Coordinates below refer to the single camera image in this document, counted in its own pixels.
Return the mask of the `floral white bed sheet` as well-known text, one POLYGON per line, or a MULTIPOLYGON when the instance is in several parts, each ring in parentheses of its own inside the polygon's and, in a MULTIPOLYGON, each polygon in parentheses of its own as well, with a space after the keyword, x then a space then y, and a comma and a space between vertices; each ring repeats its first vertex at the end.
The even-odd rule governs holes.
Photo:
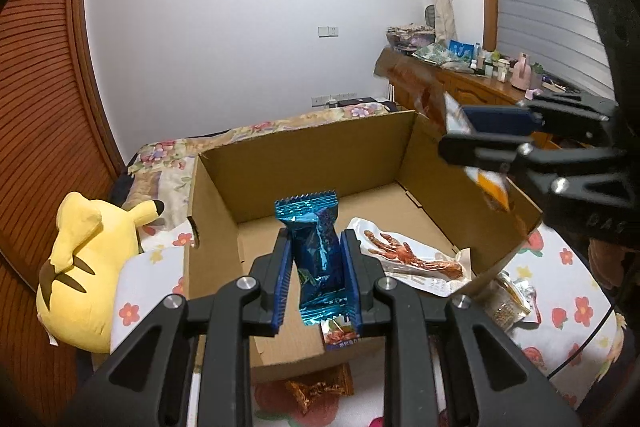
MULTIPOLYGON (((142 251, 119 275, 111 345, 117 347, 166 295, 183 291, 183 253, 192 228, 149 225, 141 232, 142 251)), ((578 254, 558 233, 541 225, 509 262, 506 271, 529 280, 537 291, 541 324, 510 329, 509 335, 542 373, 550 376, 571 407, 578 407, 620 356, 626 322, 578 254)), ((383 358, 366 355, 350 363, 355 393, 329 395, 299 412, 281 384, 254 389, 257 426, 378 426, 383 413, 383 358)))

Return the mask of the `pink bottle on dresser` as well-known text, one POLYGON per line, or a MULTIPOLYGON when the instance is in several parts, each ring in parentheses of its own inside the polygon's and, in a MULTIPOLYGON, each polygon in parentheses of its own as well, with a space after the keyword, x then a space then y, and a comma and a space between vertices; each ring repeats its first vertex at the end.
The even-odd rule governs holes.
POLYGON ((527 91, 530 88, 531 79, 532 66, 529 65, 528 55, 521 52, 512 67, 511 86, 521 91, 527 91))

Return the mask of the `wooden louvered closet door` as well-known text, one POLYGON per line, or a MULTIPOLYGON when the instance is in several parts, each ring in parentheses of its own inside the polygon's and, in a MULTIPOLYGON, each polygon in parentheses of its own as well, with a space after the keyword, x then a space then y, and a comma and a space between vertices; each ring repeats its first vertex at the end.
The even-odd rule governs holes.
POLYGON ((36 317, 38 273, 70 191, 104 198, 124 169, 94 80, 84 0, 1 10, 1 422, 53 425, 77 385, 76 351, 36 317))

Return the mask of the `wooden dresser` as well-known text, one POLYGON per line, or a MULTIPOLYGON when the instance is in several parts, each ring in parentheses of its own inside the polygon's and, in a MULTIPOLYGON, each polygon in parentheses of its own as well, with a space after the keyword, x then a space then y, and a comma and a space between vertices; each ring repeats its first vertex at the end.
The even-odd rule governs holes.
POLYGON ((525 93, 492 78, 453 72, 427 64, 418 58, 384 48, 373 72, 394 87, 395 102, 406 109, 426 114, 421 94, 430 83, 440 84, 460 105, 515 105, 525 93))

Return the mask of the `yellow Pikachu plush toy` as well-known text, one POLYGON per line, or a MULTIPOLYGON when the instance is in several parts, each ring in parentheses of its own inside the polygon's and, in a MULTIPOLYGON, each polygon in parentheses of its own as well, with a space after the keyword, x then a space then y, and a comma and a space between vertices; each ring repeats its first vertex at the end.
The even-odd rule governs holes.
POLYGON ((140 253, 138 230, 164 208, 160 200, 125 210, 78 192, 63 198, 36 294, 38 320, 52 339, 92 353, 110 351, 120 271, 140 253))

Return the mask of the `white wall switch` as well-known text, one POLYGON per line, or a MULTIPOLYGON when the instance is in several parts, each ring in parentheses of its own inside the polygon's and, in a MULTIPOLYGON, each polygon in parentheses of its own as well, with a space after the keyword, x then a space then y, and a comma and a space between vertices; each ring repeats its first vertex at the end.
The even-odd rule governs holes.
POLYGON ((336 38, 340 35, 337 26, 319 26, 317 30, 319 38, 336 38))

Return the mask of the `pink snack packet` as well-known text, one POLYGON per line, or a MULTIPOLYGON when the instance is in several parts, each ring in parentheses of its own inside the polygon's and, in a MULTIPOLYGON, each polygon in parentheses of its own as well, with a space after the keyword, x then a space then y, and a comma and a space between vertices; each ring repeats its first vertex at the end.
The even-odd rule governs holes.
POLYGON ((324 347, 328 351, 351 346, 360 339, 355 326, 342 314, 323 320, 320 329, 324 347))

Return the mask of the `white orange snack pouch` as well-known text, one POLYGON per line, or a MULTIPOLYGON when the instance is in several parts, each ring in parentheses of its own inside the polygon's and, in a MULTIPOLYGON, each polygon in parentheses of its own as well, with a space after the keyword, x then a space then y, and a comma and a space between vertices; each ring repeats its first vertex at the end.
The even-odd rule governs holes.
MULTIPOLYGON (((395 101, 406 109, 426 116, 441 135, 449 133, 480 133, 463 106, 451 94, 452 72, 426 65, 417 58, 385 48, 374 65, 374 73, 388 80, 395 101)), ((491 210, 509 216, 522 239, 528 236, 528 226, 516 209, 513 188, 506 175, 477 167, 463 171, 478 186, 491 210)))

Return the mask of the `open cardboard box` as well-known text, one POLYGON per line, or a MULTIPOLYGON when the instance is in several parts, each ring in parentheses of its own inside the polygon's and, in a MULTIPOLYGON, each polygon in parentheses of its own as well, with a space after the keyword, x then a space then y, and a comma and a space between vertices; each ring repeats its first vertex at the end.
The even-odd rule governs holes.
POLYGON ((332 190, 340 199, 337 230, 362 218, 447 255, 470 248, 471 291, 478 293, 538 228, 541 213, 513 189, 528 226, 522 239, 463 169, 439 157, 438 140, 427 118, 398 112, 206 150, 192 178, 189 217, 198 240, 184 255, 184 292, 192 299, 212 295, 269 254, 281 226, 276 200, 332 190))

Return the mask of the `clear grain cracker pack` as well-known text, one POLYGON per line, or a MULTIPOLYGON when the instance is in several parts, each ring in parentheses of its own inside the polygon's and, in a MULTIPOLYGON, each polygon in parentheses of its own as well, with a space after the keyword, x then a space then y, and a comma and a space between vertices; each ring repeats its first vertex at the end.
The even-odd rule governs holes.
POLYGON ((529 280, 514 279, 501 271, 480 295, 480 305, 505 332, 518 327, 533 329, 541 324, 537 291, 529 280))

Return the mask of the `blue foil snack packet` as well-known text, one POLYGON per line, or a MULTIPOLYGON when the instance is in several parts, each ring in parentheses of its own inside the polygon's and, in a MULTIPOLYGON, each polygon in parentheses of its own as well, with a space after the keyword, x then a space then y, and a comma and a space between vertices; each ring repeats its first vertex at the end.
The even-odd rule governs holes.
POLYGON ((285 197, 274 214, 292 239, 299 279, 299 314, 306 325, 346 315, 343 253, 335 230, 338 197, 334 191, 285 197))

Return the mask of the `brown foil snack wrapper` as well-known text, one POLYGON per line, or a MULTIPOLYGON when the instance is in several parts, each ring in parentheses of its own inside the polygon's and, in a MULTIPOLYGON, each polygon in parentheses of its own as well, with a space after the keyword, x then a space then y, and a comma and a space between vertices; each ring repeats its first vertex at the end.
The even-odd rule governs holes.
POLYGON ((329 395, 349 397, 355 393, 348 363, 287 379, 284 385, 303 415, 309 412, 314 403, 329 395))

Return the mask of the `chicken feet snack pouch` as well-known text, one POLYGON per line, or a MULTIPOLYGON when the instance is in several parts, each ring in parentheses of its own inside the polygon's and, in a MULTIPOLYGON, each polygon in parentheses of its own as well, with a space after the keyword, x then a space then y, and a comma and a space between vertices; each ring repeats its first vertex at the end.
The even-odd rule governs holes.
POLYGON ((355 232, 361 252, 378 259, 388 277, 418 291, 447 298, 474 279, 470 248, 446 255, 405 235, 384 232, 361 218, 352 218, 348 228, 355 232))

